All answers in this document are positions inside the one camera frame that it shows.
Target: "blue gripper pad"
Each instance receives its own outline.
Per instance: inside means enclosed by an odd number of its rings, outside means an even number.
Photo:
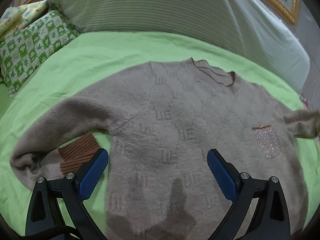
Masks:
[[[208,166],[216,179],[224,197],[234,203],[238,197],[236,184],[213,151],[207,155]]]
[[[78,197],[82,200],[90,198],[103,171],[109,162],[108,152],[103,150],[79,183]]]

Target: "white cord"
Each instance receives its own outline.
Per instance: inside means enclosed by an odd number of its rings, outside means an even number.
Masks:
[[[310,104],[312,104],[312,102],[313,102],[313,98],[315,97],[316,90],[317,90],[317,87],[318,87],[319,83],[320,83],[320,79],[319,79],[319,81],[318,81],[318,84],[316,85],[316,89],[315,89],[315,92],[313,93],[313,97],[312,97],[312,99],[311,99],[311,103],[310,103]]]

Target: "white striped fabric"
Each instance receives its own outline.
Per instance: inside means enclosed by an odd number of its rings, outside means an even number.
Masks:
[[[225,48],[272,71],[296,91],[309,57],[259,0],[51,0],[80,33],[160,31]]]

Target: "checkered pattern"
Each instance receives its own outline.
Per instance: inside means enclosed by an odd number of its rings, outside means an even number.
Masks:
[[[78,35],[71,24],[51,11],[27,28],[1,39],[0,67],[10,94],[17,92],[37,67]]]

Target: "brown ribbed cuff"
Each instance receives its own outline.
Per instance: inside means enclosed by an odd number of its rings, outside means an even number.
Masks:
[[[87,133],[76,141],[59,148],[59,154],[64,160],[60,164],[63,175],[68,172],[77,172],[81,165],[88,162],[99,148],[100,146],[92,133]]]

